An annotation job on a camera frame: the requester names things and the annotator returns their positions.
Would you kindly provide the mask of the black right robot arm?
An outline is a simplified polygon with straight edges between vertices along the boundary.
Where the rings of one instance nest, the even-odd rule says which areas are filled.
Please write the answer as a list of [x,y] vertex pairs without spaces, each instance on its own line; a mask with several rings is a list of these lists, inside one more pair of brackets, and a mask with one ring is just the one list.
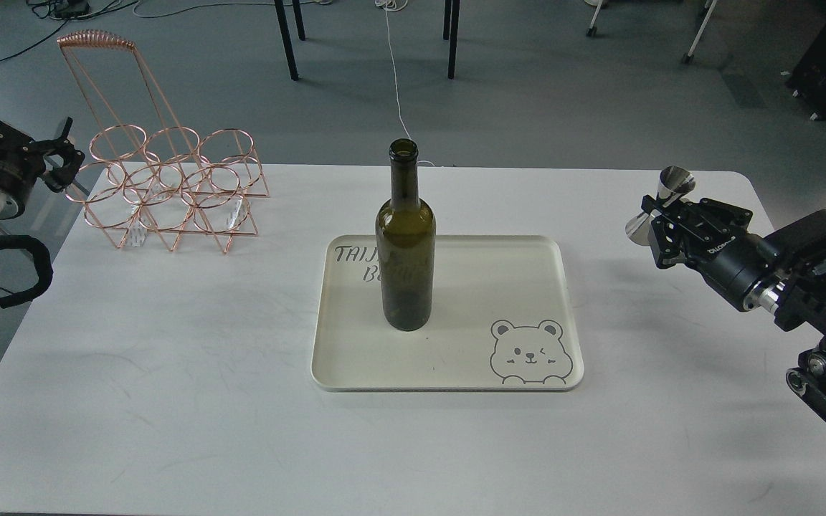
[[750,210],[707,197],[645,196],[640,206],[656,267],[684,264],[735,310],[764,308],[783,331],[809,324],[822,334],[786,380],[826,422],[826,209],[760,237],[748,231]]

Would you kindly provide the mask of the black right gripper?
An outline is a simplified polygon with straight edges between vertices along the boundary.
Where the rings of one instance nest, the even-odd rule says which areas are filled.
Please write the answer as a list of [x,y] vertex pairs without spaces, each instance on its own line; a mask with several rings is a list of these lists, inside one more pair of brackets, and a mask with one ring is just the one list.
[[[642,228],[658,269],[683,262],[738,311],[753,310],[782,259],[770,239],[748,232],[751,210],[713,199],[692,202],[685,196],[643,196]],[[669,239],[665,220],[675,223],[678,246]]]

